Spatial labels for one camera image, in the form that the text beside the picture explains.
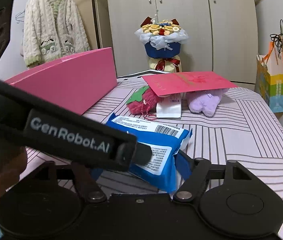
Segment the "blue wet wipes pack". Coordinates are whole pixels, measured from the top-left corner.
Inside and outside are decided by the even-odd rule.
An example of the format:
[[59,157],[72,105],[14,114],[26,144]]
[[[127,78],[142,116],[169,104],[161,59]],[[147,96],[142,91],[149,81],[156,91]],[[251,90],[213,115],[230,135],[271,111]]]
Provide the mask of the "blue wet wipes pack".
[[177,189],[174,157],[179,150],[187,147],[192,136],[191,129],[114,113],[102,123],[135,135],[139,143],[150,147],[152,151],[146,165],[131,163],[127,172],[104,170],[97,184],[107,195],[171,193]]

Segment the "pink cardboard box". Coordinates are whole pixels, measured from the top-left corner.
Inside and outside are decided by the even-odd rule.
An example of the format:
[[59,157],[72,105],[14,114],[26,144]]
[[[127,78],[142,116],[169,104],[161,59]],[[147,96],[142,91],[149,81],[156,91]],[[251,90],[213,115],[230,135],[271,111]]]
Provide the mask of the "pink cardboard box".
[[65,56],[5,82],[82,115],[117,85],[113,51],[108,47]]

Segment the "red strawberry plush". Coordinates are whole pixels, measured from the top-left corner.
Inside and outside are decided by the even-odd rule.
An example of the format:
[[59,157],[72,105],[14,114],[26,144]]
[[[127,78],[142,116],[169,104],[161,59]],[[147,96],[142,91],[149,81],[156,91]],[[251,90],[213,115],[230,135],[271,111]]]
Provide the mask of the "red strawberry plush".
[[162,102],[160,98],[149,86],[143,86],[136,90],[126,102],[126,106],[133,115],[141,115],[149,121],[156,120],[156,114],[152,111],[157,104]]

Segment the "red envelope card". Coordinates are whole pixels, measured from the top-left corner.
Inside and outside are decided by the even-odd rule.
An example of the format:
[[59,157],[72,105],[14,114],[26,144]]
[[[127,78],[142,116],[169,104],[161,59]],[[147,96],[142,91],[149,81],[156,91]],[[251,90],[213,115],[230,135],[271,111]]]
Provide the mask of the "red envelope card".
[[154,74],[142,78],[157,96],[237,87],[215,72]]

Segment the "white tissue pack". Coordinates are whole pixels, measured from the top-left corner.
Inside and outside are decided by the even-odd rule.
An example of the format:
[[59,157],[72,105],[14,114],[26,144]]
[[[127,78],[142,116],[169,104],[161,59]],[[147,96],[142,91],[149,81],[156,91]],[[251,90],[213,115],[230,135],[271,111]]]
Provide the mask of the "white tissue pack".
[[157,118],[180,118],[182,115],[181,94],[171,94],[164,97],[156,105]]

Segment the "purple plush toy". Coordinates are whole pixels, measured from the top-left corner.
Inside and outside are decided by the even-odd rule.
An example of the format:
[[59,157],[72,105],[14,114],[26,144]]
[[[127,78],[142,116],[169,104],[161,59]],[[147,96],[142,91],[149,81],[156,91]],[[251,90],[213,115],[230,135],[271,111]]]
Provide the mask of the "purple plush toy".
[[228,90],[224,88],[187,92],[186,100],[191,113],[203,113],[206,117],[213,117],[222,96]]

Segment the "cream knitted cardigan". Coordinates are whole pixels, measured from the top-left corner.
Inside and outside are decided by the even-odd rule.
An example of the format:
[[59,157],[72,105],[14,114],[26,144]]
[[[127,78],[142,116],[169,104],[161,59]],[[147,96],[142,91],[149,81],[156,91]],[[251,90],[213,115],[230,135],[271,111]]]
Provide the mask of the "cream knitted cardigan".
[[91,49],[74,0],[29,0],[22,44],[27,68]]

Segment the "colourful paper gift bag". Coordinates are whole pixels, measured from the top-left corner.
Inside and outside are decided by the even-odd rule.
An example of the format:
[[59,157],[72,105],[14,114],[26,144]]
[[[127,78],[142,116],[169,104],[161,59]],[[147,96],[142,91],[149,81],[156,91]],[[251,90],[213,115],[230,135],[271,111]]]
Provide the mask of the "colourful paper gift bag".
[[273,113],[283,113],[283,52],[270,41],[268,53],[257,55],[256,89]]

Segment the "flower bouquet blue wrap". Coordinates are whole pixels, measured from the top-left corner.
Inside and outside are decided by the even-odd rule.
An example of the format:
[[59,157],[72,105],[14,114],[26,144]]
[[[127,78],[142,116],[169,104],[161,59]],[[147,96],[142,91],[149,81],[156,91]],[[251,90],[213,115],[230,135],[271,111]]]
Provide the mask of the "flower bouquet blue wrap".
[[156,18],[147,17],[135,35],[144,45],[151,70],[182,72],[179,54],[182,44],[189,36],[175,18],[158,21]]

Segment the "beige wardrobe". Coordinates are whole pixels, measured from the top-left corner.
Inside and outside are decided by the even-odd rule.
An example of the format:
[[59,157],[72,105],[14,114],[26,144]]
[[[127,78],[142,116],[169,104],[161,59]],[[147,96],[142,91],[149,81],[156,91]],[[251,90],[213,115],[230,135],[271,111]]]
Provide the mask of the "beige wardrobe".
[[116,71],[212,71],[251,87],[256,79],[254,0],[108,0]]

